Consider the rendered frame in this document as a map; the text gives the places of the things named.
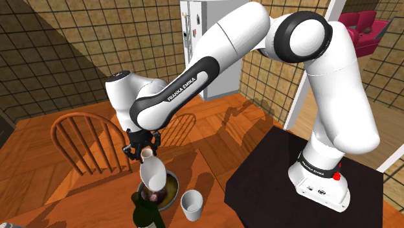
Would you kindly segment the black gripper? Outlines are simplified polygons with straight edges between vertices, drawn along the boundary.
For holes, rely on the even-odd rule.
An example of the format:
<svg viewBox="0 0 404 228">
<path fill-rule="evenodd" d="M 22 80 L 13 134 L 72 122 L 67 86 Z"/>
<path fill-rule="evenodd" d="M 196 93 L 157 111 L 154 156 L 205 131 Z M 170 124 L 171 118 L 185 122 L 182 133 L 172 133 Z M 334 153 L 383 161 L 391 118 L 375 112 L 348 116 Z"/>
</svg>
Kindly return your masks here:
<svg viewBox="0 0 404 228">
<path fill-rule="evenodd" d="M 122 151 L 125 155 L 133 160 L 141 161 L 141 149 L 150 146 L 153 155 L 157 155 L 157 149 L 161 145 L 161 134 L 155 130 L 153 133 L 149 130 L 140 130 L 132 132 L 129 128 L 126 130 L 129 138 L 129 145 L 123 146 Z"/>
</svg>

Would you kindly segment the white ceramic vase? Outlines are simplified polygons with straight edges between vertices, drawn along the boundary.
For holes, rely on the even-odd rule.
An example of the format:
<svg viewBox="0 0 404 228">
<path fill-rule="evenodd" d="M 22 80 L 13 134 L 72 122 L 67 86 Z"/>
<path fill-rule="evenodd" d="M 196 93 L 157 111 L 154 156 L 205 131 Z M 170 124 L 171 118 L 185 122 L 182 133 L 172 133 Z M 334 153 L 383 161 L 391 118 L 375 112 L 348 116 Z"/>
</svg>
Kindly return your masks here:
<svg viewBox="0 0 404 228">
<path fill-rule="evenodd" d="M 166 184 L 166 169 L 163 162 L 153 155 L 151 148 L 141 152 L 140 178 L 150 191 L 159 191 Z"/>
</svg>

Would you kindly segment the grey metal bowl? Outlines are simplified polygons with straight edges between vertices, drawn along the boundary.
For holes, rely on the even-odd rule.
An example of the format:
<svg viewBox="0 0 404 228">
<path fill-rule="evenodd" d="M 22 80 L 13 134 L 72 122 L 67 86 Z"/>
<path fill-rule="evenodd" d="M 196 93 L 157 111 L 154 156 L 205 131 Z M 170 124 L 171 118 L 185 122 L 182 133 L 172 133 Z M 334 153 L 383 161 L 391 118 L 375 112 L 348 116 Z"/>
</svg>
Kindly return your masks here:
<svg viewBox="0 0 404 228">
<path fill-rule="evenodd" d="M 144 183 L 141 182 L 138 189 L 141 197 L 146 201 L 151 201 L 156 204 L 159 212 L 168 209 L 176 200 L 179 193 L 179 182 L 177 177 L 171 171 L 166 172 L 166 184 L 159 191 L 150 191 L 145 187 Z"/>
</svg>

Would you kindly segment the brown wooden chair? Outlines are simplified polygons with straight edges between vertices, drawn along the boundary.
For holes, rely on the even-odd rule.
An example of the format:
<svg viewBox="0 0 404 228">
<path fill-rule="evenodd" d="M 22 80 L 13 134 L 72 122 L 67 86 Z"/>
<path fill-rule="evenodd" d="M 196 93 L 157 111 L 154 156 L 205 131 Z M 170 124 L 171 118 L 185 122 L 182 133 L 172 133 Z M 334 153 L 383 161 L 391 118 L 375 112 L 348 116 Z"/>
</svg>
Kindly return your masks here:
<svg viewBox="0 0 404 228">
<path fill-rule="evenodd" d="M 87 124 L 87 126 L 89 128 L 89 132 L 94 139 L 94 142 L 98 148 L 98 151 L 100 152 L 100 155 L 105 162 L 106 168 L 112 173 L 113 169 L 112 169 L 111 163 L 109 162 L 106 151 L 104 150 L 101 140 L 95 130 L 95 126 L 93 124 L 93 119 L 98 120 L 100 122 L 100 125 L 103 129 L 103 133 L 105 133 L 105 136 L 106 136 L 106 142 L 108 143 L 108 146 L 111 149 L 113 158 L 115 159 L 115 163 L 117 165 L 118 171 L 121 172 L 122 165 L 120 164 L 120 160 L 118 158 L 118 153 L 115 148 L 110 130 L 113 130 L 116 133 L 116 135 L 118 137 L 118 144 L 125 146 L 126 140 L 124 138 L 123 133 L 110 120 L 107 120 L 106 118 L 101 117 L 100 115 L 96 115 L 93 113 L 83 113 L 83 112 L 73 112 L 73 113 L 68 113 L 68 114 L 62 115 L 61 117 L 57 118 L 54 121 L 54 123 L 52 124 L 52 126 L 50 128 L 50 137 L 51 137 L 53 144 L 58 149 L 58 151 L 64 156 L 64 158 L 69 162 L 69 164 L 72 166 L 72 168 L 75 171 L 77 171 L 77 173 L 80 176 L 83 176 L 83 174 L 84 174 L 83 171 L 80 169 L 80 167 L 77 165 L 77 163 L 73 160 L 73 158 L 67 153 L 66 149 L 61 145 L 60 141 L 58 140 L 58 136 L 57 136 L 58 132 L 60 132 L 62 137 L 65 139 L 66 143 L 70 146 L 71 150 L 74 152 L 74 154 L 78 158 L 79 162 L 81 162 L 82 166 L 85 168 L 87 173 L 89 173 L 90 175 L 93 174 L 92 168 L 87 164 L 87 161 L 84 159 L 83 155 L 80 153 L 78 147 L 73 142 L 71 136 L 67 133 L 67 130 L 63 127 L 62 122 L 65 120 L 67 120 L 67 122 L 70 124 L 71 128 L 73 129 L 73 133 L 76 135 L 78 141 L 83 146 L 83 148 L 86 152 L 86 155 L 88 155 L 89 159 L 92 161 L 93 166 L 95 167 L 95 170 L 99 174 L 102 173 L 100 165 L 97 163 L 92 151 L 90 150 L 90 147 L 88 146 L 86 140 L 84 139 L 82 132 L 80 131 L 77 123 L 74 120 L 75 117 L 82 117 L 85 120 L 85 123 Z"/>
</svg>

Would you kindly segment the dark green bottle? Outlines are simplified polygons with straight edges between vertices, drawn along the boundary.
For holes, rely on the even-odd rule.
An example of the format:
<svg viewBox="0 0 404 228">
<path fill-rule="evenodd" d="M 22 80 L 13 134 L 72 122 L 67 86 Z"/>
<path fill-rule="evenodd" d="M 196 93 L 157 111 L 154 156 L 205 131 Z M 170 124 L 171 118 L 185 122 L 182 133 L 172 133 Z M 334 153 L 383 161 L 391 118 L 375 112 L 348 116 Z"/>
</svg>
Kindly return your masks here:
<svg viewBox="0 0 404 228">
<path fill-rule="evenodd" d="M 144 200 L 140 192 L 134 192 L 131 200 L 135 205 L 133 223 L 137 228 L 166 228 L 156 204 Z"/>
</svg>

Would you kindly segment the white cup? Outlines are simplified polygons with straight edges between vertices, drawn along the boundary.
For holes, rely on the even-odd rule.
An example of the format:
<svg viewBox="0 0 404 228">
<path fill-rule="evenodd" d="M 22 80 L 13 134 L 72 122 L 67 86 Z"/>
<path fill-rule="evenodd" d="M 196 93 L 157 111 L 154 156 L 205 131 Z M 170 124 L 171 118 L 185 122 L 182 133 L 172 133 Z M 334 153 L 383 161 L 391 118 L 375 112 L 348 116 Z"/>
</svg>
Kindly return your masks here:
<svg viewBox="0 0 404 228">
<path fill-rule="evenodd" d="M 197 190 L 187 190 L 181 196 L 181 208 L 186 218 L 191 221 L 197 221 L 201 216 L 203 208 L 203 196 Z"/>
</svg>

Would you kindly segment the black robot stand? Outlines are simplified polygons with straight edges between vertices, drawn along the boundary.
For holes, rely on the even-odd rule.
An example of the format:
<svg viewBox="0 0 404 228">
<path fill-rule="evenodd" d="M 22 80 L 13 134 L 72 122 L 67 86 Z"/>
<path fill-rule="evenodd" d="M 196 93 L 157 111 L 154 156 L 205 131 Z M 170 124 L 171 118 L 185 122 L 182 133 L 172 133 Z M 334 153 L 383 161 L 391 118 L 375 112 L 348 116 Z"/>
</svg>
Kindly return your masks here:
<svg viewBox="0 0 404 228">
<path fill-rule="evenodd" d="M 336 212 L 299 195 L 287 171 L 307 141 L 273 127 L 227 181 L 225 203 L 245 228 L 383 228 L 383 174 L 343 157 L 350 204 Z"/>
</svg>

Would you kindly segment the white refrigerator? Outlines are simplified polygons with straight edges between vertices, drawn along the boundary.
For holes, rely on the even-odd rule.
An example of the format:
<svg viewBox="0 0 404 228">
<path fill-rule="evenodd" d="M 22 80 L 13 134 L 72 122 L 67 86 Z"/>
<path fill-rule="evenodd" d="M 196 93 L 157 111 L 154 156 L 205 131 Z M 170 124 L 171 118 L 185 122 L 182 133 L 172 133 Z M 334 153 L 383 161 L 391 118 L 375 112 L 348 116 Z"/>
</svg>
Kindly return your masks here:
<svg viewBox="0 0 404 228">
<path fill-rule="evenodd" d="M 196 43 L 217 21 L 244 5 L 249 0 L 180 0 L 181 30 L 185 64 L 190 62 Z M 240 86 L 241 60 L 221 73 L 208 87 L 199 93 L 204 101 L 232 95 Z"/>
</svg>

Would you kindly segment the red sofa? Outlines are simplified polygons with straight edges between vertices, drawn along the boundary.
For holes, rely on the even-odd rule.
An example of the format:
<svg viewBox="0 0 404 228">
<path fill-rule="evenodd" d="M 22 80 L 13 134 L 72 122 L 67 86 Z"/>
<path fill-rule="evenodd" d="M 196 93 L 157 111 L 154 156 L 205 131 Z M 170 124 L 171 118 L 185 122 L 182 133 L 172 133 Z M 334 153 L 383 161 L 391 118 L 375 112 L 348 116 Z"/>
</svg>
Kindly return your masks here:
<svg viewBox="0 0 404 228">
<path fill-rule="evenodd" d="M 358 58 L 375 51 L 390 25 L 390 21 L 376 19 L 373 10 L 341 14 L 338 21 L 345 25 Z"/>
</svg>

